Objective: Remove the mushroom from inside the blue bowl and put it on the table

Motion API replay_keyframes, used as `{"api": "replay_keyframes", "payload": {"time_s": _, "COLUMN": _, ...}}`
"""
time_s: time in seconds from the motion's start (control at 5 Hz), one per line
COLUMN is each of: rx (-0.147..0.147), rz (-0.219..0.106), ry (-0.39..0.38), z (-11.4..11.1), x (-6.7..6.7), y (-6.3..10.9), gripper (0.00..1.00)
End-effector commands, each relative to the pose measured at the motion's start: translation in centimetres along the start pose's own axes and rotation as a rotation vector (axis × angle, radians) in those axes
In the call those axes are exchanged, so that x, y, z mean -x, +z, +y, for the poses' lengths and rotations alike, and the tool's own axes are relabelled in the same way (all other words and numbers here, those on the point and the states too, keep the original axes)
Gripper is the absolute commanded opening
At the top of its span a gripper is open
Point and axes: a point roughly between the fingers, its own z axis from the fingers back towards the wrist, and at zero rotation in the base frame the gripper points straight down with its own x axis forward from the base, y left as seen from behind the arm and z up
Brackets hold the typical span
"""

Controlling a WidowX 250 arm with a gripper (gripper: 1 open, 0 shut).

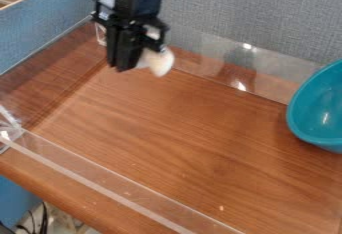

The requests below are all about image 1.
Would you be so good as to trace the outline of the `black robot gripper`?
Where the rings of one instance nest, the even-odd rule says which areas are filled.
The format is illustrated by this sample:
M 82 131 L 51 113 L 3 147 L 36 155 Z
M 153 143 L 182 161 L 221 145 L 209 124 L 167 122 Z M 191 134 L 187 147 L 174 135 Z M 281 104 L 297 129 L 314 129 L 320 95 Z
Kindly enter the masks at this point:
M 169 25 L 157 17 L 125 17 L 115 11 L 115 0 L 94 0 L 95 14 L 107 23 L 107 61 L 121 72 L 137 67 L 145 48 L 163 52 Z

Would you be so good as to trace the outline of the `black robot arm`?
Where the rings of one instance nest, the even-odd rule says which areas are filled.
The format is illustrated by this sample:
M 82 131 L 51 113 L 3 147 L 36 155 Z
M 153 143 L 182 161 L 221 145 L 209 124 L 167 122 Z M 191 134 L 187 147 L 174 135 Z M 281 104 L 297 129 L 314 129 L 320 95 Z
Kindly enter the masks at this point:
M 107 62 L 119 72 L 137 67 L 145 49 L 166 50 L 169 25 L 159 19 L 162 0 L 94 0 L 92 20 L 106 29 Z

